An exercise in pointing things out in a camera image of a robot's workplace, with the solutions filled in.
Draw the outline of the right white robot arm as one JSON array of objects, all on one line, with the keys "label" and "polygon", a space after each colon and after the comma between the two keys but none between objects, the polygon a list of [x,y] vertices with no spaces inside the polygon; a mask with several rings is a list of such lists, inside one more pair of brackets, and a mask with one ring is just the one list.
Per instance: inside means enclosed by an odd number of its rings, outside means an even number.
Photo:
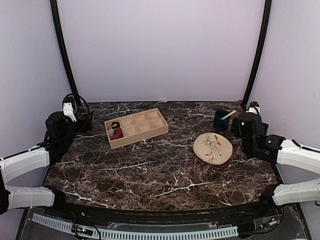
[{"label": "right white robot arm", "polygon": [[267,134],[268,124],[259,113],[245,112],[233,119],[231,131],[241,139],[248,159],[258,159],[279,169],[284,179],[268,185],[255,205],[255,213],[266,217],[277,206],[320,202],[320,151],[293,139]]}]

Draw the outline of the brown argyle sock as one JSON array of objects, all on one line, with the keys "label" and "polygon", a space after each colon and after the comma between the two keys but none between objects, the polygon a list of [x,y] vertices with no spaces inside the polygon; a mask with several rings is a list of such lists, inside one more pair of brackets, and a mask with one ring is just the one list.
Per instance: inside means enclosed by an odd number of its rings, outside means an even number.
[{"label": "brown argyle sock", "polygon": [[108,127],[109,130],[120,128],[121,125],[118,121],[113,121],[111,125]]}]

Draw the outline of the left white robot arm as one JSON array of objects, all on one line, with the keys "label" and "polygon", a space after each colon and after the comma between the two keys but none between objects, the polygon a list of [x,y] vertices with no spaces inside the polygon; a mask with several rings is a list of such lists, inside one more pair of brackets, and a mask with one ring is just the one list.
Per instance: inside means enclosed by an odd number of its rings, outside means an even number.
[{"label": "left white robot arm", "polygon": [[45,121],[43,142],[0,159],[0,212],[33,207],[50,207],[60,218],[71,213],[66,194],[53,186],[15,182],[26,175],[57,164],[68,152],[77,134],[92,129],[93,113],[64,115],[57,111]]}]

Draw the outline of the maroon striped sock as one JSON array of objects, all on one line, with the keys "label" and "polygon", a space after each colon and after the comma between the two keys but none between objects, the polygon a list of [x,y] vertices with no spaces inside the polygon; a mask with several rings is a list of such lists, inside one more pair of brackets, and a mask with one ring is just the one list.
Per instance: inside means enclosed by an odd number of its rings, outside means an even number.
[{"label": "maroon striped sock", "polygon": [[120,139],[120,138],[123,138],[124,135],[123,135],[123,131],[121,128],[115,128],[114,131],[113,131],[113,134],[112,136],[110,136],[110,140],[113,141],[113,140],[117,140],[117,139]]}]

